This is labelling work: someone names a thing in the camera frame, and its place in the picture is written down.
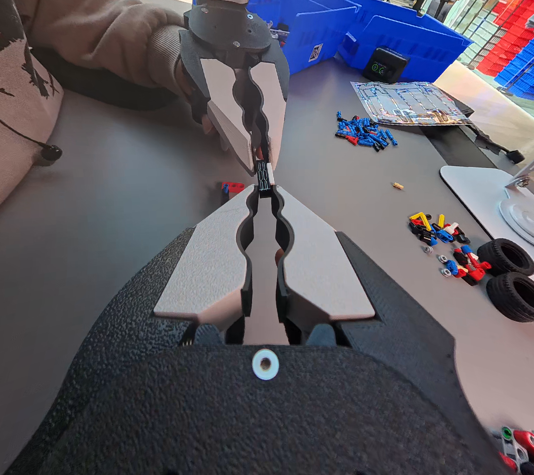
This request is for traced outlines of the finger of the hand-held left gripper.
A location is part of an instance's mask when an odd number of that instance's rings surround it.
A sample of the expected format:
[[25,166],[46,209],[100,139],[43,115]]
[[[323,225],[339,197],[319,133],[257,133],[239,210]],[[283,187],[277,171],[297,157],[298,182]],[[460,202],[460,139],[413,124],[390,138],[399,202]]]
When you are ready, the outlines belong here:
[[217,59],[202,58],[201,67],[208,87],[207,114],[217,132],[232,149],[242,167],[255,175],[251,134],[244,125],[244,110],[234,96],[236,74]]
[[284,129],[286,100],[274,63],[259,63],[250,70],[250,78],[259,91],[259,144],[263,159],[276,169]]

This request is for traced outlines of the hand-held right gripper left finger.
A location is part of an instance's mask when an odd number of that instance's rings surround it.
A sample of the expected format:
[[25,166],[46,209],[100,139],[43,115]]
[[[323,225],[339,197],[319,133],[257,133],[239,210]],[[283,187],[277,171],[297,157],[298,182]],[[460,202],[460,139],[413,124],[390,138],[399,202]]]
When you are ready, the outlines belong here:
[[154,308],[162,318],[229,329],[250,316],[256,186],[199,222]]

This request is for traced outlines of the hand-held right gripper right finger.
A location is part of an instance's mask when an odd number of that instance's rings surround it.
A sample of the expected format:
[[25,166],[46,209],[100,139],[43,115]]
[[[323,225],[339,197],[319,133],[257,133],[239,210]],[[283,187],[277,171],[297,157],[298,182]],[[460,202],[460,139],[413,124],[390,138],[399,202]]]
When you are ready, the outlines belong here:
[[376,315],[337,231],[281,186],[272,188],[277,264],[276,305],[281,323],[311,333],[319,324]]

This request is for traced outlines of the small black white toy brick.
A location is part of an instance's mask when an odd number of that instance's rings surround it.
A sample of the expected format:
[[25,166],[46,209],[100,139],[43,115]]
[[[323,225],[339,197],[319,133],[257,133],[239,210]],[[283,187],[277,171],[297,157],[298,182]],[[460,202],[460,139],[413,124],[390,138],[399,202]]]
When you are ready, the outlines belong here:
[[271,163],[263,159],[256,160],[256,175],[259,197],[271,197],[272,188],[275,185],[275,179]]

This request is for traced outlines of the black toy beam assembly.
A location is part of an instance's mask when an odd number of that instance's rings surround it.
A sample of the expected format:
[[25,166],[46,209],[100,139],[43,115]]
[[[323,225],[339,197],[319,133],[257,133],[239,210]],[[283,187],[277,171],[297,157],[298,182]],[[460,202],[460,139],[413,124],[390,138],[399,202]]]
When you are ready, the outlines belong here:
[[[255,163],[262,161],[263,153],[261,147],[255,149]],[[235,197],[237,194],[241,193],[245,189],[245,185],[239,182],[222,182],[221,185],[221,204],[225,204],[231,198]]]

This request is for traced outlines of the grey desk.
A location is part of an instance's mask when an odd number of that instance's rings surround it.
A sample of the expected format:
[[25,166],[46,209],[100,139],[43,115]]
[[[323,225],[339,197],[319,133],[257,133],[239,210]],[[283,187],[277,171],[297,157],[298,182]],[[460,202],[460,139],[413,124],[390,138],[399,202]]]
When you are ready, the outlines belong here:
[[[462,130],[431,128],[427,138],[395,128],[399,145],[380,154],[335,138],[336,111],[361,109],[356,79],[339,60],[291,78],[277,182],[455,337],[459,378],[482,425],[533,429],[533,325],[502,316],[484,288],[444,278],[405,227],[418,210],[442,212],[482,243],[486,233],[439,170],[491,160]],[[1,206],[1,473],[41,424],[110,300],[217,209],[219,182],[251,183],[182,101],[134,111],[67,91],[52,141],[63,157],[32,170]]]

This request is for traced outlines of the person's left hand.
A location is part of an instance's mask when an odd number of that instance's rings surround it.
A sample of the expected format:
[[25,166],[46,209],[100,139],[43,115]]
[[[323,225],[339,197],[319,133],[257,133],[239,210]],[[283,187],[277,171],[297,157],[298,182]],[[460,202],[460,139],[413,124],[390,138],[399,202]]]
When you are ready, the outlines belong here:
[[193,110],[193,94],[195,93],[195,86],[193,80],[184,67],[183,60],[179,59],[175,69],[175,78],[179,89],[179,96],[189,106],[193,120],[201,126],[202,131],[209,137],[219,137],[215,125],[212,123],[207,114],[198,116]]

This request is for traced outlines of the blue bin with tag sticker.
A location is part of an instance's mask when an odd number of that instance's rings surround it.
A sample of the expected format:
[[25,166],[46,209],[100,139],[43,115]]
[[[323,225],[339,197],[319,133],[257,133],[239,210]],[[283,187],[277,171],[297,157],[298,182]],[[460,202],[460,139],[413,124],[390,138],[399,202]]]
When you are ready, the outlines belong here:
[[346,0],[250,0],[248,9],[267,25],[289,26],[281,49],[290,75],[331,58],[358,10]]

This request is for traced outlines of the pile of blue toy pins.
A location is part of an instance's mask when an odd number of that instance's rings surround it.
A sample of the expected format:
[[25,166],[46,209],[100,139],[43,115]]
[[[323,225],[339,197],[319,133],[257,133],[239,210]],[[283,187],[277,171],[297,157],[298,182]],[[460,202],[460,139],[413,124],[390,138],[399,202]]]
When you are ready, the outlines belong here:
[[341,111],[337,111],[337,130],[335,137],[348,141],[356,147],[372,148],[380,153],[387,147],[397,147],[398,141],[388,129],[381,128],[369,117],[353,116],[347,120]]

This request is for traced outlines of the small black display device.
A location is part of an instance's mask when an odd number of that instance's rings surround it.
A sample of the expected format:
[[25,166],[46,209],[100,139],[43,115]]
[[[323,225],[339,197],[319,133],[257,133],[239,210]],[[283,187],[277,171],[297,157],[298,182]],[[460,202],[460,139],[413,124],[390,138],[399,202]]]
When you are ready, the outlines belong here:
[[362,76],[373,82],[395,84],[409,62],[410,57],[405,54],[388,47],[377,47],[364,67]]

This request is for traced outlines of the pile of mixed toy pieces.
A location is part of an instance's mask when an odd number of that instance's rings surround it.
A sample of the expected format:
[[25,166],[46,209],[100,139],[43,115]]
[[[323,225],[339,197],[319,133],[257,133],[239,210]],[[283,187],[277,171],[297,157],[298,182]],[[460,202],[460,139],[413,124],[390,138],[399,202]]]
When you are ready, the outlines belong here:
[[419,212],[408,218],[411,233],[422,243],[425,254],[431,255],[439,243],[450,245],[451,256],[437,256],[441,275],[465,281],[469,286],[477,286],[492,268],[486,260],[481,260],[473,251],[471,241],[464,234],[458,223],[448,224],[444,214],[438,216],[437,222],[431,222],[431,215]]

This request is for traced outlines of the shiny sticker sheet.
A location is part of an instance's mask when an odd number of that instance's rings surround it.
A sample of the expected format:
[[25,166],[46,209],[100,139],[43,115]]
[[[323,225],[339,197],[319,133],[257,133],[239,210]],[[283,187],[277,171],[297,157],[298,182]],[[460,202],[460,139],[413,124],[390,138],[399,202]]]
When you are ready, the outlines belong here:
[[367,117],[382,125],[458,126],[471,123],[459,105],[431,83],[352,81],[351,86]]

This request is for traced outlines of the silver laptop stand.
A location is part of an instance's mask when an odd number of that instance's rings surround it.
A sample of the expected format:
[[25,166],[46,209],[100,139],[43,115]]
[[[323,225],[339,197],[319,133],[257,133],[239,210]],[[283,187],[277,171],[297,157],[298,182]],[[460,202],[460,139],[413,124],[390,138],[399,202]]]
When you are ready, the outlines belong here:
[[486,167],[443,166],[439,174],[491,238],[533,249],[533,161],[515,175]]

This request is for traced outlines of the rack of red blue bins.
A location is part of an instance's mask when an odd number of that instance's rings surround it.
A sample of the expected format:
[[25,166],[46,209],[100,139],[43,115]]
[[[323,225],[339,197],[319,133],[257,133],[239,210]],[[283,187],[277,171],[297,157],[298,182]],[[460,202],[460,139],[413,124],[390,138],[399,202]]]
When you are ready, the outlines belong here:
[[533,0],[490,0],[473,22],[468,67],[505,95],[533,101]]

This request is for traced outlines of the black sweater drawstring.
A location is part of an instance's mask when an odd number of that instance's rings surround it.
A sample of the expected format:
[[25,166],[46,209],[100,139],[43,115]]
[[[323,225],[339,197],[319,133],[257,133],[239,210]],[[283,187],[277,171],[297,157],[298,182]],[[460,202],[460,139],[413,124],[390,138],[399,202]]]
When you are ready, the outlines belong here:
[[23,138],[24,140],[29,141],[32,144],[35,144],[41,148],[41,152],[39,155],[39,163],[37,165],[50,166],[50,165],[53,165],[55,162],[57,162],[62,157],[63,151],[57,145],[50,145],[50,144],[47,144],[41,141],[37,141],[29,136],[26,136],[18,132],[15,128],[11,127],[3,120],[1,120],[1,125],[4,126],[6,129],[8,129],[13,134],[15,134],[16,136],[18,136],[19,138]]

